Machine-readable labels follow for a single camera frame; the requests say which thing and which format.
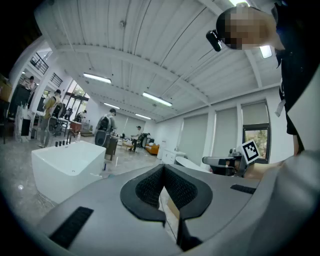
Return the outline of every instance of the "bottle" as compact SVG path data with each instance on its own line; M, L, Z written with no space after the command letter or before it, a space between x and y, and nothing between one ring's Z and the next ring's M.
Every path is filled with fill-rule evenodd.
M79 133L78 133L78 137L76 138L76 142L79 142L79 141L80 141L80 139L81 139L81 133L80 133L80 131L79 131Z

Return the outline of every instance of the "black shirt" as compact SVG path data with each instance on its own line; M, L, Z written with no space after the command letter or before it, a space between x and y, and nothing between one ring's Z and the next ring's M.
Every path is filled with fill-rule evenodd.
M288 117L288 111L296 103L311 81L318 65L319 51L317 26L312 10L315 6L288 4L272 9L276 21L276 32L285 50L275 50L278 66L281 64L282 84L279 90L281 100L285 99L287 133L298 135Z

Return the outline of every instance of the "white cabinet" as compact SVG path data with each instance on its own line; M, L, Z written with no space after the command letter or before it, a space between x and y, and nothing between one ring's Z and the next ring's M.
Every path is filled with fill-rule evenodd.
M186 156L186 153L164 149L162 154L162 163L173 165L175 163L176 157L184 157L184 156Z

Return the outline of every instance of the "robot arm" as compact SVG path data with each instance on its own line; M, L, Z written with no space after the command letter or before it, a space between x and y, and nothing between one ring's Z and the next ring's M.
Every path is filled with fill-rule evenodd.
M214 174L244 177L250 164L260 157L255 141L249 140L237 148L230 149L228 157L204 157L202 162L212 168Z

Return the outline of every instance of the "white ceiling panel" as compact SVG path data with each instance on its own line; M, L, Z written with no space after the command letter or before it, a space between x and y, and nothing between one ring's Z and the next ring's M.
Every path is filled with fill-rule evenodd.
M222 10L232 7L228 0L214 3ZM257 89L257 72L262 86L281 78L275 57L263 59L259 49L251 62L241 50L223 46L215 52L206 33L215 29L217 16L198 0L45 1L35 17L52 50L67 59L65 69L89 95L156 121ZM84 78L84 72L108 77L112 85Z

